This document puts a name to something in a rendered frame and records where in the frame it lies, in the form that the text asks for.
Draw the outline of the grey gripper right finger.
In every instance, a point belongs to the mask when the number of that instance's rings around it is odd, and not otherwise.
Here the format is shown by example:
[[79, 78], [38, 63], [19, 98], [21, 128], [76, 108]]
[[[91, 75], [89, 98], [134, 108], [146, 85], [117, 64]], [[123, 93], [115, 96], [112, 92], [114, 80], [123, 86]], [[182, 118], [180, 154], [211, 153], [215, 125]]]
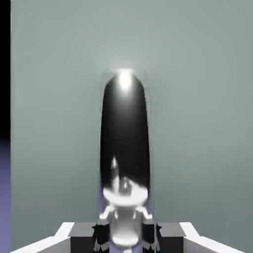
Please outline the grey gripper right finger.
[[201, 236], [190, 222], [143, 223], [141, 253], [245, 253]]

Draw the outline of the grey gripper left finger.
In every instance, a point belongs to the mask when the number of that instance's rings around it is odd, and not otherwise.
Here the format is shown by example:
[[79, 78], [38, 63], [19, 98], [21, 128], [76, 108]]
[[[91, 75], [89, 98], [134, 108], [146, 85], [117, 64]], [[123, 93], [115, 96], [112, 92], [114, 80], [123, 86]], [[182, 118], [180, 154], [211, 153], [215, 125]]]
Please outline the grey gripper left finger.
[[63, 222], [55, 235], [10, 253], [109, 253], [109, 242], [97, 242], [94, 222]]

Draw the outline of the shiny dark curved metal handle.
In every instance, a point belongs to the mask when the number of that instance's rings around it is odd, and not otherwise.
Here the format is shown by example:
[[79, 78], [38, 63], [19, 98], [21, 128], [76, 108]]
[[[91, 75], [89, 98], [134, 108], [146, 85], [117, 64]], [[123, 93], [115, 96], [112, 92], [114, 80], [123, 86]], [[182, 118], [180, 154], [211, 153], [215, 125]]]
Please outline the shiny dark curved metal handle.
[[96, 250], [154, 253], [147, 102], [133, 69], [115, 69], [104, 86], [99, 165]]

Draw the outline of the grey-green painted cabinet door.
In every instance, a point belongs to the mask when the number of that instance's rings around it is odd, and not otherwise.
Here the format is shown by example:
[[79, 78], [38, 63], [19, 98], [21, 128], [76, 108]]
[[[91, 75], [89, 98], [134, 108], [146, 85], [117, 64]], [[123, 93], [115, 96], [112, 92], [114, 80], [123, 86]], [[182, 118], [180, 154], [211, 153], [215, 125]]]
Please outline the grey-green painted cabinet door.
[[11, 6], [11, 249], [96, 219], [101, 83], [134, 67], [156, 219], [253, 253], [253, 0]]

